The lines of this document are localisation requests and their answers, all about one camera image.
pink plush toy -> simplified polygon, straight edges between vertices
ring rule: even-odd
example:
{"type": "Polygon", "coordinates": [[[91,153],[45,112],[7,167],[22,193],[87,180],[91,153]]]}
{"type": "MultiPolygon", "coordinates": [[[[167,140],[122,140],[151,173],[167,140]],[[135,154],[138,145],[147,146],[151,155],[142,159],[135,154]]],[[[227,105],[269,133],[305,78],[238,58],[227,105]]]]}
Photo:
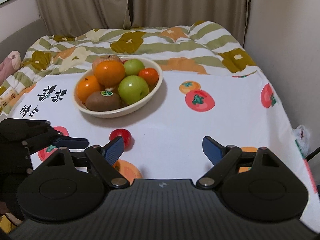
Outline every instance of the pink plush toy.
{"type": "Polygon", "coordinates": [[[20,53],[12,51],[0,64],[0,85],[5,81],[8,76],[14,74],[21,64],[20,53]]]}

gray headboard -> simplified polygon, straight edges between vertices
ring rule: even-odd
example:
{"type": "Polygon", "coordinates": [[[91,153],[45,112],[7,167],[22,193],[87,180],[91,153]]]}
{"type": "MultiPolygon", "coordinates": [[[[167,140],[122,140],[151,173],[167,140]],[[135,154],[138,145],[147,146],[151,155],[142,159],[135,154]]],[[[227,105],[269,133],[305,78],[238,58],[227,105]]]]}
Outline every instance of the gray headboard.
{"type": "Polygon", "coordinates": [[[27,49],[36,40],[48,34],[48,30],[42,19],[36,20],[18,30],[17,32],[0,42],[0,63],[13,50],[19,51],[21,59],[23,59],[27,52],[27,49]]]}

beige curtain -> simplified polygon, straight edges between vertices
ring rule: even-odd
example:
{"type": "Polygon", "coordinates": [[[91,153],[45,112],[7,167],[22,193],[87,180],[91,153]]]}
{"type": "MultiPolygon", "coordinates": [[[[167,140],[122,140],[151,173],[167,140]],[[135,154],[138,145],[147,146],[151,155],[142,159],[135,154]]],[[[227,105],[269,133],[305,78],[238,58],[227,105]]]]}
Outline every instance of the beige curtain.
{"type": "Polygon", "coordinates": [[[51,35],[80,36],[97,28],[125,29],[128,0],[36,0],[51,35]]]}
{"type": "Polygon", "coordinates": [[[192,25],[198,20],[217,22],[244,43],[247,0],[129,0],[133,27],[192,25]]]}

white wall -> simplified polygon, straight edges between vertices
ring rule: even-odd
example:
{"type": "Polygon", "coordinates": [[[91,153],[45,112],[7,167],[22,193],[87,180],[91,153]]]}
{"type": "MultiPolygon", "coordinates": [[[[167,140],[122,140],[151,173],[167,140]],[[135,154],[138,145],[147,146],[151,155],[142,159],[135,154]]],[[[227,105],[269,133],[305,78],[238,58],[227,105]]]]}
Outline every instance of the white wall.
{"type": "Polygon", "coordinates": [[[0,5],[0,41],[39,19],[36,0],[10,0],[0,5]]]}
{"type": "Polygon", "coordinates": [[[310,129],[310,150],[315,150],[320,146],[320,0],[251,0],[245,49],[275,87],[293,128],[310,129]]]}

white bowl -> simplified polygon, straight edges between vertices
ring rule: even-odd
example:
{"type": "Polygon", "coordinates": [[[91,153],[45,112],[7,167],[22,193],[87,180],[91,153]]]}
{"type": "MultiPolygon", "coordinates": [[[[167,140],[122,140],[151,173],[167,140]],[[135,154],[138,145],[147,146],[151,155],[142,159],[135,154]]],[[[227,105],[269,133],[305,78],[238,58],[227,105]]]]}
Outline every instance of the white bowl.
{"type": "Polygon", "coordinates": [[[119,116],[123,116],[126,114],[130,114],[136,110],[138,110],[139,108],[143,107],[146,103],[148,103],[150,101],[150,99],[154,96],[154,94],[158,91],[158,89],[161,86],[162,80],[163,80],[163,73],[162,73],[162,69],[160,68],[160,66],[155,63],[154,61],[150,60],[150,59],[146,59],[143,57],[139,57],[139,56],[131,56],[131,57],[122,57],[121,60],[129,60],[129,59],[133,59],[133,58],[137,58],[139,60],[141,60],[146,68],[154,68],[158,74],[159,74],[159,80],[158,83],[156,85],[156,87],[143,99],[139,100],[138,102],[117,109],[117,110],[112,110],[112,111],[104,111],[104,112],[97,112],[97,111],[90,111],[88,110],[85,105],[79,100],[77,93],[76,93],[76,88],[78,86],[78,83],[84,79],[87,76],[91,76],[93,75],[92,70],[88,70],[84,73],[84,75],[81,77],[81,79],[77,82],[76,86],[73,89],[73,103],[75,104],[75,106],[83,113],[86,114],[90,114],[93,115],[95,117],[100,117],[100,118],[114,118],[114,117],[119,117],[119,116]]]}

